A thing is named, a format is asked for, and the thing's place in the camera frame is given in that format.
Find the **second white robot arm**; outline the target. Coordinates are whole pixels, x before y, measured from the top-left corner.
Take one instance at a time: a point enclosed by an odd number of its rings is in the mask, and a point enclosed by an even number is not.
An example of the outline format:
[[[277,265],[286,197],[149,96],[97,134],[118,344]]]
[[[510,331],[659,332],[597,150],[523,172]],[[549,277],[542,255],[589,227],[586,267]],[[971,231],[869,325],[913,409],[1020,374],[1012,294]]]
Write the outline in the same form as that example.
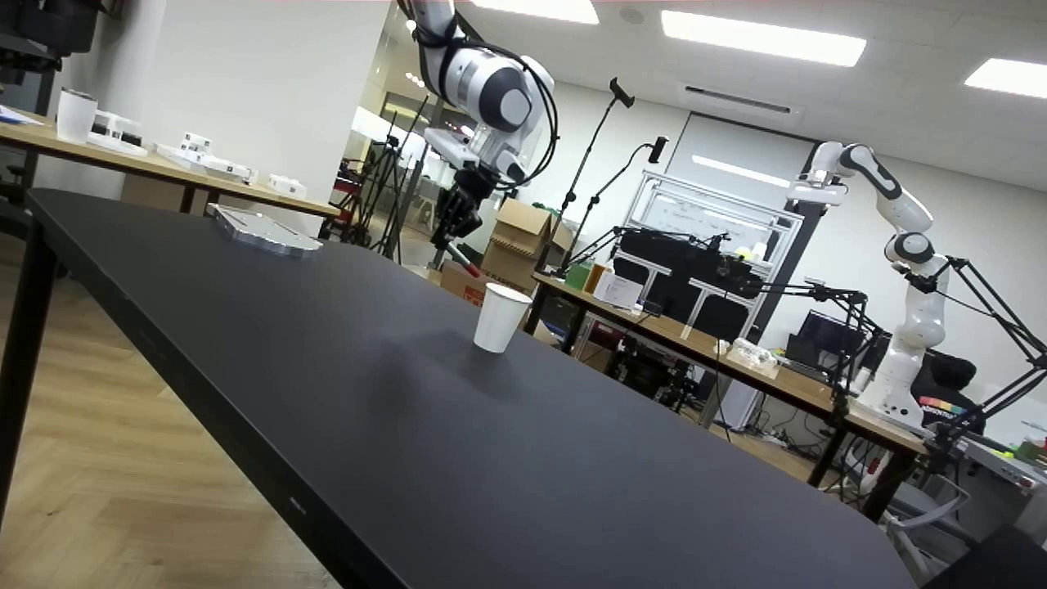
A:
[[[911,432],[922,428],[922,407],[913,384],[933,346],[947,341],[947,255],[933,246],[933,211],[915,201],[863,143],[820,141],[808,170],[793,183],[793,197],[830,202],[849,193],[843,181],[863,177],[878,193],[878,211],[889,227],[885,242],[886,265],[905,282],[905,308],[889,332],[886,353],[869,384],[857,392],[857,407],[878,412]]]

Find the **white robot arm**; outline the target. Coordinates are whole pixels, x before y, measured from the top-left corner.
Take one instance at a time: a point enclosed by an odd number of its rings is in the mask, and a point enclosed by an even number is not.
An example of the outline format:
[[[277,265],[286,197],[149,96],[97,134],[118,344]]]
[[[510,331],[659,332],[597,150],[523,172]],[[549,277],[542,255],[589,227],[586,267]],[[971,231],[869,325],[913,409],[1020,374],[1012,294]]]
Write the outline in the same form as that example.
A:
[[[480,227],[479,210],[499,185],[536,181],[559,143],[549,72],[530,57],[492,47],[454,0],[396,0],[414,23],[426,89],[474,121],[470,137],[431,125],[426,141],[454,170],[440,197],[431,246],[450,249]]]

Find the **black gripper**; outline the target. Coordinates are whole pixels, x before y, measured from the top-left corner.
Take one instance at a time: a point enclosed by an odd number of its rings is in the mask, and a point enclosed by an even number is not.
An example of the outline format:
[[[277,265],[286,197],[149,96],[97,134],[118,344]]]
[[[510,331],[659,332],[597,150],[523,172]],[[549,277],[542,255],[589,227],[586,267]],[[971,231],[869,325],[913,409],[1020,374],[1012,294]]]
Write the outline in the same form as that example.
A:
[[[479,207],[499,185],[499,170],[489,162],[466,162],[454,183],[440,193],[431,242],[445,249],[453,238],[480,227]]]

